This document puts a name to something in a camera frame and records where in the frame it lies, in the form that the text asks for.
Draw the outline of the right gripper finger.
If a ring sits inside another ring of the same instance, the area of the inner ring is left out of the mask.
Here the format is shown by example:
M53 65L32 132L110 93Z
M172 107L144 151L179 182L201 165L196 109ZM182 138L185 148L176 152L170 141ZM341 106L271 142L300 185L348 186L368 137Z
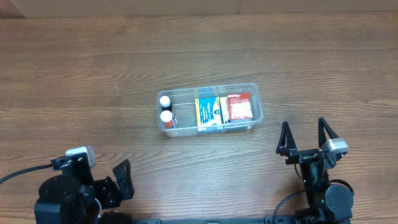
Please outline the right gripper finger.
M279 143L277 145L276 154L290 154L293 152L297 152L297 147L295 145L294 137L290 130L289 124L287 121L282 123L282 129L280 134Z
M330 128L324 117L318 119L318 146L319 148L328 140L339 138L338 135Z

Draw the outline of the red and white box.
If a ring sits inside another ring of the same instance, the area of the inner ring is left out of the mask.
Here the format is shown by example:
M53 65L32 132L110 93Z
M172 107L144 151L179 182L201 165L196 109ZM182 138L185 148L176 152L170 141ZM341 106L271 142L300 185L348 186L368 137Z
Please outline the red and white box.
M238 121L251 121L251 96L249 92L228 95L229 117L232 123Z

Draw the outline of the orange bottle white cap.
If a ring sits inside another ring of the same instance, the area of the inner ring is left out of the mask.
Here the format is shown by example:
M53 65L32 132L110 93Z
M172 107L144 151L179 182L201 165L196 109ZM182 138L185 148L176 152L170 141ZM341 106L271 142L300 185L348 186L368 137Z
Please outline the orange bottle white cap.
M164 123L167 129L175 128L174 114L169 110L164 110L160 114L160 120Z

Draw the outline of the white and blue box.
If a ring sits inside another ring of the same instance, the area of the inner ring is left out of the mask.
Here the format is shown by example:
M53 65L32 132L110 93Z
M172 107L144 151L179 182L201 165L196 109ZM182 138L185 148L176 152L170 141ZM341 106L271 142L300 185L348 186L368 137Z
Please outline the white and blue box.
M220 109L223 124L230 123L230 112L229 112L229 99L227 96L220 97Z

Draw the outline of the black bottle white cap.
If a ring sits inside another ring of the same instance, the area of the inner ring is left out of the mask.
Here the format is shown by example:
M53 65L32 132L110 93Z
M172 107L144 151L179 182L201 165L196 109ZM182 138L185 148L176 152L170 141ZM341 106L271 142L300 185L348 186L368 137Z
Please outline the black bottle white cap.
M161 96L159 98L159 103L161 105L162 111L170 111L170 112L173 111L173 109L172 109L172 107L173 107L172 100L168 96Z

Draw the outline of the blue and yellow box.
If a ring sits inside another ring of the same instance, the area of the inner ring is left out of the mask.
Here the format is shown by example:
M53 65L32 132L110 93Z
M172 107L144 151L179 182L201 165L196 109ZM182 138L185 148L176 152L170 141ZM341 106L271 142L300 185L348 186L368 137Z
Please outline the blue and yellow box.
M222 125L220 98L195 98L195 111L198 127Z

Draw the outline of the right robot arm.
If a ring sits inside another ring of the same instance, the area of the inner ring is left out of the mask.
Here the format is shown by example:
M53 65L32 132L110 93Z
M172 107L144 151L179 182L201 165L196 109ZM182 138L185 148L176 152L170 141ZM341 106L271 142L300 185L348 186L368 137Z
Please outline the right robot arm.
M288 200L305 194L307 208L297 210L286 218L288 223L349 223L353 217L354 190L341 179L330 179L328 170L348 153L348 144L328 125L318 119L318 148L299 151L288 122L282 123L275 153L285 156L287 165L293 165L303 182L303 189L283 199L272 214L271 223L278 223L278 211Z

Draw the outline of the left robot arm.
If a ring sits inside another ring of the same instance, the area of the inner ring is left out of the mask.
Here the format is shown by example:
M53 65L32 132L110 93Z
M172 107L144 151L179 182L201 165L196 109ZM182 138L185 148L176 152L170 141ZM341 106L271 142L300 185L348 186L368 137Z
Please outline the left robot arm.
M95 180L86 152L58 157L51 165L62 173L39 188L34 207L37 224L98 223L103 209L119 207L123 200L133 198L131 163L127 159L113 168L116 180L109 176Z

